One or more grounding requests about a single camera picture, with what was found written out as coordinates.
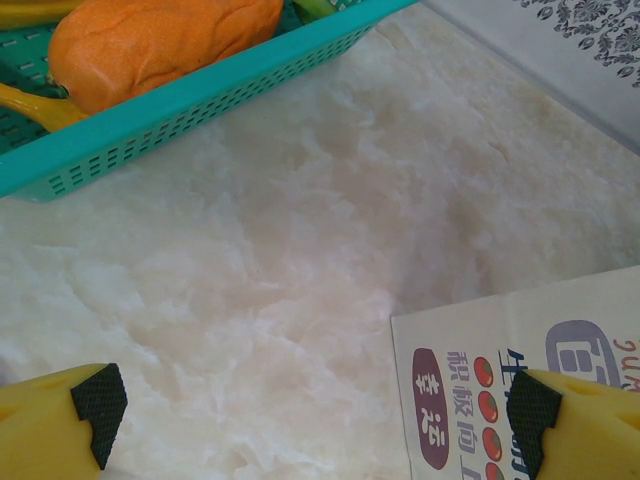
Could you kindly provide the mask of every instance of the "basket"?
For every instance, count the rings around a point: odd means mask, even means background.
[[[341,55],[382,18],[415,1],[333,0],[338,13],[301,28],[285,11],[279,35],[268,42],[53,134],[0,108],[0,197],[48,202],[73,192]],[[53,29],[0,32],[0,81],[55,95],[45,81]]]

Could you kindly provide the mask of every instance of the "marble surface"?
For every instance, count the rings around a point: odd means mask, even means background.
[[[0,201],[0,379],[117,362],[109,480],[408,478],[389,315],[637,264],[639,186],[416,5],[76,194]]]

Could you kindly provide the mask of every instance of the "cardboard packaging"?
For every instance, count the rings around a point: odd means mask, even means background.
[[[506,414],[536,368],[640,392],[640,267],[392,318],[415,479],[529,478]]]

